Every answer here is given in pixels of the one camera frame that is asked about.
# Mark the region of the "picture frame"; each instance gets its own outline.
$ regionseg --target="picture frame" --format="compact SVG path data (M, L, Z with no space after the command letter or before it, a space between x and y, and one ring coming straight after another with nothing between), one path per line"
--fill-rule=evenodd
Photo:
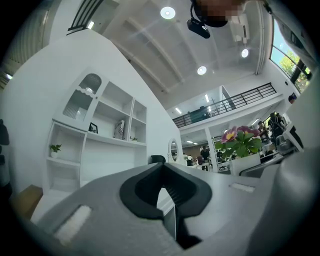
M98 126L91 122L89 126L89 132L98 134Z

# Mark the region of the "potted flower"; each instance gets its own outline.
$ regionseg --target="potted flower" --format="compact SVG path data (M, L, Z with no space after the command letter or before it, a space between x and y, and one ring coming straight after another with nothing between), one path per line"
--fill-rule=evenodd
M52 149L51 151L51 157L52 158L57 158L58 157L58 151L61 151L60 147L62 144L60 145L51 145L50 149Z
M248 126L234 126L227 130L221 142L215 144L216 149L225 150L223 158L230 157L234 152L236 159L231 161L231 174L238 176L243 170L259 165L259 149L262 147L261 140L257 137L259 130L251 130Z

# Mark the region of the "round mirror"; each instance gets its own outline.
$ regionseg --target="round mirror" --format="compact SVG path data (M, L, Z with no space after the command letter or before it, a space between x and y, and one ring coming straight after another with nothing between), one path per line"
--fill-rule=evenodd
M168 145L168 162L176 162L179 159L180 152L177 147L176 139L172 138Z

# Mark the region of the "tree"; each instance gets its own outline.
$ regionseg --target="tree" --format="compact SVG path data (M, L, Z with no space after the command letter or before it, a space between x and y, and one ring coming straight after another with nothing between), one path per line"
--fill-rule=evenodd
M282 69L291 77L295 71L295 63L298 63L300 58L296 56L291 50L288 50L286 55L288 55L290 59L287 56L283 56L279 64Z

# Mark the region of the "white bookshelf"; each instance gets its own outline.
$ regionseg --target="white bookshelf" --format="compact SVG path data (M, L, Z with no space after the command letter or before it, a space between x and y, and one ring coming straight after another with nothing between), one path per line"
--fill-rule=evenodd
M94 179L147 164L147 108L89 71L72 84L73 93L54 116L45 155L45 194L73 193ZM123 138L114 138L121 120ZM89 131L90 123L97 133ZM51 157L51 144L62 145L58 158Z

